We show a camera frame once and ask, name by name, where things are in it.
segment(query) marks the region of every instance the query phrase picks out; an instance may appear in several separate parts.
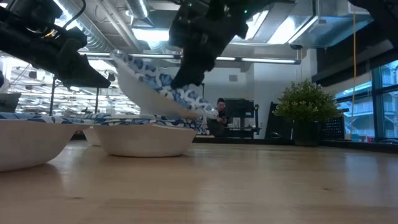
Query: glass window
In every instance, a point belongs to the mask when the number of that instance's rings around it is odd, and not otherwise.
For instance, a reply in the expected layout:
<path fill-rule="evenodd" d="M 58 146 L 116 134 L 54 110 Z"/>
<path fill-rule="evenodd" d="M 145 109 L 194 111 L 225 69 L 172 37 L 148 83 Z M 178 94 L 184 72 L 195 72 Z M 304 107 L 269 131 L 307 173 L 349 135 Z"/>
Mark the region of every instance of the glass window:
<path fill-rule="evenodd" d="M 398 84 L 397 69 L 398 69 L 398 60 L 383 65 L 380 68 L 382 87 Z"/>
<path fill-rule="evenodd" d="M 357 85 L 355 87 L 355 94 L 357 93 L 366 93 L 366 92 L 370 92 L 372 90 L 372 81 Z M 342 98 L 342 97 L 346 97 L 346 96 L 352 96 L 354 92 L 354 88 L 350 88 L 348 90 L 339 92 L 336 94 L 336 99 L 338 98 Z"/>
<path fill-rule="evenodd" d="M 339 109 L 348 109 L 344 112 L 344 123 L 346 134 L 351 133 L 351 110 L 352 101 L 340 103 Z M 374 137 L 373 123 L 373 100 L 371 97 L 355 100 L 353 114 L 353 134 Z"/>
<path fill-rule="evenodd" d="M 398 138 L 398 91 L 383 95 L 384 131 L 386 138 Z"/>

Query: person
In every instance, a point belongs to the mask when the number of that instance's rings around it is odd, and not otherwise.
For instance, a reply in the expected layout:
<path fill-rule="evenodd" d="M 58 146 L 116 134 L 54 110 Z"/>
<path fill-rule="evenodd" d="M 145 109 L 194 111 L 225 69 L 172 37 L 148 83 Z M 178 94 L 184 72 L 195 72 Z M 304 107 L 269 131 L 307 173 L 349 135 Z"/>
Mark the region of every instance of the person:
<path fill-rule="evenodd" d="M 207 126 L 211 135 L 216 138 L 227 137 L 226 127 L 228 126 L 229 119 L 226 117 L 225 113 L 225 100 L 219 98 L 217 100 L 216 109 L 218 111 L 218 117 L 216 119 L 207 119 Z"/>

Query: ventilation duct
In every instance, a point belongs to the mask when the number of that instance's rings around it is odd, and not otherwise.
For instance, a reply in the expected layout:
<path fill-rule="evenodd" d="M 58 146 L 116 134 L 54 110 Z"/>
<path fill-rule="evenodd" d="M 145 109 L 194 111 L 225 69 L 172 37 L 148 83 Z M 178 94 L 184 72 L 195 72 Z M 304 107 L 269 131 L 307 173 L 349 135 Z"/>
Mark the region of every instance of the ventilation duct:
<path fill-rule="evenodd" d="M 54 0 L 63 11 L 60 19 L 56 23 L 66 23 L 72 16 L 80 11 L 80 7 L 71 0 Z M 93 22 L 83 13 L 72 24 L 78 26 L 81 31 L 87 36 L 86 48 L 92 52 L 110 52 L 114 47 L 109 43 L 106 37 L 98 30 Z"/>
<path fill-rule="evenodd" d="M 126 0 L 127 8 L 135 19 L 145 19 L 149 15 L 147 0 Z"/>

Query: white wall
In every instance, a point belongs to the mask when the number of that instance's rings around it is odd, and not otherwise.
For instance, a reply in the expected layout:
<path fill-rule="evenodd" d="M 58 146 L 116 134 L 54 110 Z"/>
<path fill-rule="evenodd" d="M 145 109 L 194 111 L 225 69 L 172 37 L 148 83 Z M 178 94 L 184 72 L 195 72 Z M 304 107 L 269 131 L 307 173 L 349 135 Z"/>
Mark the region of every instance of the white wall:
<path fill-rule="evenodd" d="M 167 72 L 171 75 L 177 74 L 179 67 L 170 67 Z M 229 75 L 238 75 L 237 82 L 230 82 Z M 215 68 L 205 73 L 205 99 L 213 106 L 217 99 L 222 98 L 245 98 L 246 97 L 246 74 L 239 68 Z"/>
<path fill-rule="evenodd" d="M 254 103 L 259 105 L 260 135 L 266 134 L 271 102 L 278 102 L 282 92 L 296 79 L 299 65 L 257 63 L 254 65 Z"/>

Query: light fixture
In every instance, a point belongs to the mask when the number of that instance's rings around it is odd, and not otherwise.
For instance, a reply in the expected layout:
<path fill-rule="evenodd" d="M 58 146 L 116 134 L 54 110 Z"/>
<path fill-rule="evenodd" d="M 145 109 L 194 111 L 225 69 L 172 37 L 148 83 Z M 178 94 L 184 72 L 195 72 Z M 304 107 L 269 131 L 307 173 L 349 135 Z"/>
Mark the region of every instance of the light fixture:
<path fill-rule="evenodd" d="M 257 31 L 260 29 L 260 26 L 266 19 L 268 12 L 269 12 L 268 10 L 265 10 L 265 11 L 257 13 L 253 16 L 252 21 L 246 23 L 248 25 L 249 29 L 246 34 L 245 40 L 253 39 L 255 34 L 257 34 Z"/>
<path fill-rule="evenodd" d="M 235 61 L 236 58 L 234 58 L 234 57 L 217 57 L 217 60 L 221 60 L 221 61 Z"/>
<path fill-rule="evenodd" d="M 167 58 L 167 59 L 174 58 L 174 55 L 157 55 L 157 54 L 131 54 L 131 55 L 139 58 Z"/>
<path fill-rule="evenodd" d="M 80 53 L 87 54 L 87 56 L 101 56 L 101 57 L 108 56 L 109 57 L 109 53 L 98 53 L 98 52 L 80 52 Z M 157 55 L 157 54 L 131 54 L 131 55 L 134 57 L 137 57 L 137 58 L 163 58 L 163 59 L 180 59 L 180 58 L 182 58 L 182 55 Z M 228 62 L 287 63 L 287 64 L 300 63 L 300 61 L 298 61 L 298 60 L 287 60 L 287 59 L 279 59 L 279 58 L 217 57 L 216 60 L 217 61 L 228 61 Z"/>
<path fill-rule="evenodd" d="M 80 88 L 75 87 L 75 86 L 71 86 L 69 89 L 71 89 L 73 91 L 80 91 Z"/>
<path fill-rule="evenodd" d="M 95 69 L 95 70 L 99 70 L 99 71 L 106 71 L 106 70 L 110 70 L 113 72 L 116 72 L 116 69 L 106 63 L 104 60 L 89 60 L 88 63 Z"/>
<path fill-rule="evenodd" d="M 272 37 L 268 40 L 268 44 L 285 44 L 293 35 L 295 31 L 295 22 L 289 16 L 274 32 Z"/>
<path fill-rule="evenodd" d="M 132 29 L 138 40 L 147 42 L 158 42 L 169 40 L 169 30 L 167 29 Z"/>
<path fill-rule="evenodd" d="M 301 29 L 298 30 L 296 34 L 288 41 L 289 44 L 293 43 L 297 38 L 299 38 L 308 28 L 312 26 L 318 20 L 318 16 L 314 16 L 310 21 L 305 24 Z"/>
<path fill-rule="evenodd" d="M 274 32 L 274 35 L 272 35 L 268 40 L 268 44 L 291 44 L 317 20 L 318 16 L 312 16 L 309 17 L 301 26 L 296 27 L 293 18 L 289 16 Z"/>
<path fill-rule="evenodd" d="M 276 58 L 242 58 L 242 62 L 259 62 L 259 63 L 287 63 L 296 64 L 296 60 L 276 59 Z"/>
<path fill-rule="evenodd" d="M 58 7 L 62 10 L 65 17 L 67 18 L 65 20 L 56 19 L 55 25 L 63 27 L 73 16 L 68 12 L 68 10 L 58 0 L 54 0 L 54 2 L 58 5 Z M 79 24 L 76 21 L 73 21 L 71 24 L 69 24 L 67 26 L 67 30 L 72 29 L 74 27 L 77 27 L 80 30 L 83 30 L 83 28 L 81 26 L 79 26 Z"/>

